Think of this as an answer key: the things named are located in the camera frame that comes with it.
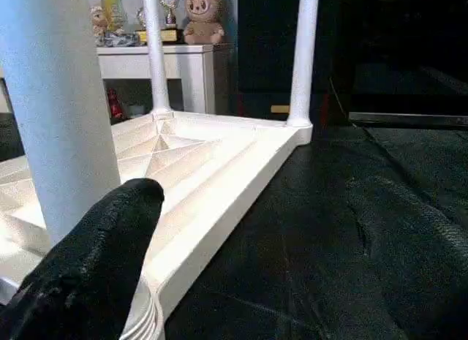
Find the stuffed toy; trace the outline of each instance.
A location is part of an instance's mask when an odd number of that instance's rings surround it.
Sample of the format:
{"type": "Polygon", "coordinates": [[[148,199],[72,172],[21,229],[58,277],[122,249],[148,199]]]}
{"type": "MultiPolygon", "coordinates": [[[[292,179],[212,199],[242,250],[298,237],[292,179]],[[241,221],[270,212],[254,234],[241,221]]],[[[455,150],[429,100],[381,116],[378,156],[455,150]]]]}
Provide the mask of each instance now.
{"type": "Polygon", "coordinates": [[[107,18],[104,15],[102,7],[93,6],[91,8],[91,21],[93,23],[94,39],[98,43],[99,40],[104,39],[105,32],[107,31],[107,18]]]}
{"type": "Polygon", "coordinates": [[[219,44],[224,29],[219,24],[221,0],[186,0],[185,9],[190,23],[184,30],[187,44],[219,44]]]}

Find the white shelf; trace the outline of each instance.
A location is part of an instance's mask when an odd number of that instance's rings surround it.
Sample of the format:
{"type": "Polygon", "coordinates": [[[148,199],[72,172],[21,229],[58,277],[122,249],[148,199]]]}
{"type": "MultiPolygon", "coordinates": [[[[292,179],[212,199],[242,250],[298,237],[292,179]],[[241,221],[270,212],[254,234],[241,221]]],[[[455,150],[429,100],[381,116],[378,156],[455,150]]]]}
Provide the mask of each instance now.
{"type": "MultiPolygon", "coordinates": [[[[171,53],[208,53],[232,48],[232,44],[219,45],[163,45],[164,54],[171,53]]],[[[98,55],[148,55],[147,46],[133,48],[97,48],[98,55]]]]}

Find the white table leg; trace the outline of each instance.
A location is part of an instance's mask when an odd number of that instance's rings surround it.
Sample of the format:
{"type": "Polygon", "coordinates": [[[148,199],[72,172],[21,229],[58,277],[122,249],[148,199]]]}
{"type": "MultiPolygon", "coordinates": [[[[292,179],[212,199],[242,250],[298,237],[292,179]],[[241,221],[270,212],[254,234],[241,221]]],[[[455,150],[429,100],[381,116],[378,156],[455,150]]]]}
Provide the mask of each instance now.
{"type": "Polygon", "coordinates": [[[213,54],[186,54],[180,58],[184,111],[215,113],[213,54]]]}

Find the trophy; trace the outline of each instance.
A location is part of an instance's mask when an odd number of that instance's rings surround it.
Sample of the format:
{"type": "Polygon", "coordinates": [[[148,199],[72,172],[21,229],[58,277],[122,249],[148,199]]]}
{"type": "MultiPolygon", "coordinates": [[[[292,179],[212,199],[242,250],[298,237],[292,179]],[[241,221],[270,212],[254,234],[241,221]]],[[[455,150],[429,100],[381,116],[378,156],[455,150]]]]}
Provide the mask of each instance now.
{"type": "Polygon", "coordinates": [[[140,42],[143,43],[143,44],[146,44],[146,43],[148,43],[148,39],[146,37],[145,10],[143,9],[143,7],[141,7],[137,11],[137,20],[138,20],[138,23],[140,24],[141,28],[143,28],[143,29],[139,29],[139,30],[135,31],[135,33],[138,34],[138,36],[140,38],[140,42]]]}
{"type": "MultiPolygon", "coordinates": [[[[179,0],[159,0],[159,3],[165,8],[165,27],[161,29],[163,43],[175,44],[183,41],[182,30],[177,29],[176,15],[174,14],[178,2],[179,0]]],[[[136,33],[139,35],[141,42],[147,43],[145,11],[142,7],[137,12],[137,19],[143,29],[136,31],[136,33]]]]}
{"type": "Polygon", "coordinates": [[[180,42],[181,31],[177,29],[176,15],[174,10],[178,6],[178,0],[159,0],[159,3],[165,8],[165,29],[161,30],[161,40],[163,42],[180,42]]]}

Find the gloved hand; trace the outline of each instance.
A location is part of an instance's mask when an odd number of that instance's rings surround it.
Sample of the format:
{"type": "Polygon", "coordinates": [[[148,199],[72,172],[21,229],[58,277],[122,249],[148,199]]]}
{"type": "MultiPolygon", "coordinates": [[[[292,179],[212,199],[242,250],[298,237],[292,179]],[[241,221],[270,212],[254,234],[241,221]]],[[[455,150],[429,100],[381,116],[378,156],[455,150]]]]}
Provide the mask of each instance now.
{"type": "Polygon", "coordinates": [[[134,179],[91,207],[23,280],[0,339],[118,339],[163,200],[156,181],[134,179]]]}

